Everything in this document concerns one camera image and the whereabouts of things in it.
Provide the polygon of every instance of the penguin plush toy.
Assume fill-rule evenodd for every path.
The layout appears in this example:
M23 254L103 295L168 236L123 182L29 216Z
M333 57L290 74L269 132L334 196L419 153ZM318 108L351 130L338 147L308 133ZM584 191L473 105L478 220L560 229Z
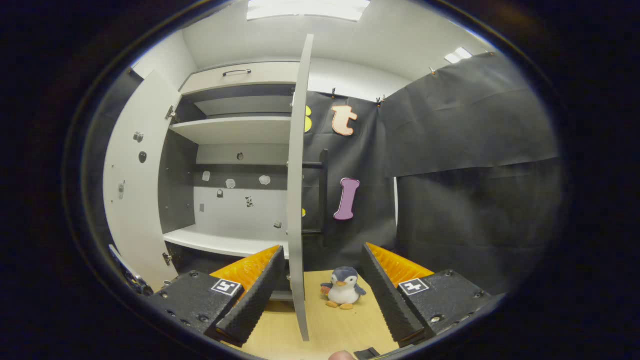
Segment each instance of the penguin plush toy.
M353 309L353 303L362 295L366 295L358 285L358 272L354 268L342 266L333 271L331 283L324 283L322 293L329 296L326 303L330 307L340 307L343 310Z

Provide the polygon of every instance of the wooden table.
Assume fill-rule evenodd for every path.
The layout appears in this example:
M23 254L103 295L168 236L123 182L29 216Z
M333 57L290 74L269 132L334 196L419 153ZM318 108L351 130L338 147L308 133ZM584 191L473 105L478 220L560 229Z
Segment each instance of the wooden table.
M270 302L249 341L238 349L273 360L327 360L341 350L353 354L373 347L380 354L386 354L397 349L378 301L362 278L358 284L367 295L360 297L352 310L326 305L327 298L320 294L320 284L330 282L332 271L305 272L310 341L302 341L293 303Z

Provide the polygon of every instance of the white wall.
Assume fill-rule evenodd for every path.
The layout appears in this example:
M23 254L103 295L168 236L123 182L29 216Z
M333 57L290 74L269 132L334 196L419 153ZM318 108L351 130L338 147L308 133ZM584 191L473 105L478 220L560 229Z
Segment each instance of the white wall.
M376 101L409 85L410 80L382 70L344 61L312 58L309 90Z
M184 42L182 30L156 44L132 68L143 79L155 70L176 90L197 70L191 51Z

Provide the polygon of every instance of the ceiling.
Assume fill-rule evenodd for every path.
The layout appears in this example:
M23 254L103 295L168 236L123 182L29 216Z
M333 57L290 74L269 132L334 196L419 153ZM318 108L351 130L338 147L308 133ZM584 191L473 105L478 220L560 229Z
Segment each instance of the ceiling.
M257 58L299 58L307 33L313 57L357 63L410 81L429 67L448 65L458 47L472 54L493 51L424 5L411 0L372 0L359 22L312 16L246 20L248 0L183 29L199 69Z

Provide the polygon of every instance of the ceiling light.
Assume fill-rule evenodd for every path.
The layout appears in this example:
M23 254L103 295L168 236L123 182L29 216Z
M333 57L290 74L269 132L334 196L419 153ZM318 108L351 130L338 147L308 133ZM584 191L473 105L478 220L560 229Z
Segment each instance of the ceiling light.
M449 54L449 55L445 56L444 59L447 60L448 62L452 63L452 64L455 64L458 61L460 61L460 58L455 56L455 55L453 55L453 54Z
M472 55L467 50L464 50L462 47L456 49L456 55L463 59L469 59Z
M246 19L313 15L358 21L369 3L369 0L250 0Z

